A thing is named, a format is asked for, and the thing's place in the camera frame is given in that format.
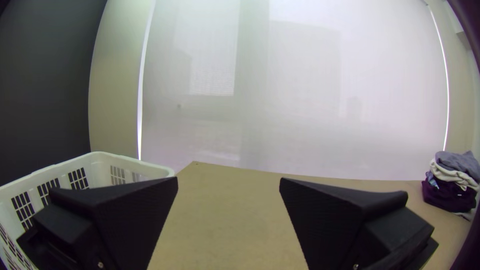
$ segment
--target white wall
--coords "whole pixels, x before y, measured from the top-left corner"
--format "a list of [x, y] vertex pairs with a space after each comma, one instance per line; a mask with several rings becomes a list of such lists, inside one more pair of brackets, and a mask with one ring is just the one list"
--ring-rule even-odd
[[443, 1], [426, 2], [438, 26], [448, 70], [450, 114], [446, 150], [463, 153], [472, 148], [476, 106], [467, 51], [455, 33]]
[[138, 96], [152, 0], [108, 0], [90, 70], [88, 121], [92, 151], [138, 158]]
[[[469, 87], [448, 77], [464, 110]], [[444, 59], [418, 0], [162, 1], [143, 89], [143, 159], [176, 170], [418, 180], [444, 146]], [[466, 113], [450, 112], [450, 149], [468, 144]]]

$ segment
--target purple clothing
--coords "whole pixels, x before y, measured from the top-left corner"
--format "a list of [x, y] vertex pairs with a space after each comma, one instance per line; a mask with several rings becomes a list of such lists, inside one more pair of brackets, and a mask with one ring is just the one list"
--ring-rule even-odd
[[475, 190], [467, 188], [463, 191], [455, 182], [435, 180], [439, 189], [430, 185], [428, 179], [421, 182], [423, 201], [427, 204], [454, 213], [466, 213], [477, 205]]

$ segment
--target dark gray wall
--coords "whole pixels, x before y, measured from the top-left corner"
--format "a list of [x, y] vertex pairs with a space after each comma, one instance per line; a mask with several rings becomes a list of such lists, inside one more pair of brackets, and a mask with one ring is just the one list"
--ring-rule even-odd
[[90, 152], [90, 66], [106, 1], [13, 0], [0, 16], [0, 185]]

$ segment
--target wall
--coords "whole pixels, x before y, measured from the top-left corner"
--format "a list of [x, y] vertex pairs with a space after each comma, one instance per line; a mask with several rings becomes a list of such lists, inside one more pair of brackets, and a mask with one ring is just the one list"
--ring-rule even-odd
[[472, 149], [474, 135], [474, 89], [464, 45], [457, 37], [442, 0], [426, 0], [435, 17], [448, 70], [449, 122], [446, 150], [462, 153]]
[[165, 0], [143, 109], [142, 158], [175, 170], [419, 179], [444, 147], [447, 80], [418, 0]]
[[0, 16], [0, 185], [90, 151], [90, 66], [105, 2], [15, 0]]
[[105, 6], [90, 71], [88, 120], [92, 151], [139, 157], [140, 69], [154, 3], [109, 0]]
[[475, 124], [473, 125], [473, 145], [471, 151], [473, 152], [473, 155], [480, 160], [480, 74], [479, 68], [477, 67], [477, 62], [475, 61], [474, 53], [471, 50], [468, 51], [468, 62], [470, 64], [470, 70], [472, 74], [475, 102]]

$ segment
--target beige wall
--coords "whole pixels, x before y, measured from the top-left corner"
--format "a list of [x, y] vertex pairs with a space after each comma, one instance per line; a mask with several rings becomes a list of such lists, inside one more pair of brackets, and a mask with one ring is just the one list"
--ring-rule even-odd
[[461, 153], [472, 149], [474, 134], [475, 103], [469, 59], [465, 47], [454, 31], [443, 1], [426, 0], [426, 2], [435, 17], [448, 72], [450, 113], [446, 150]]
[[152, 0], [108, 0], [90, 70], [92, 151], [138, 158], [139, 79]]

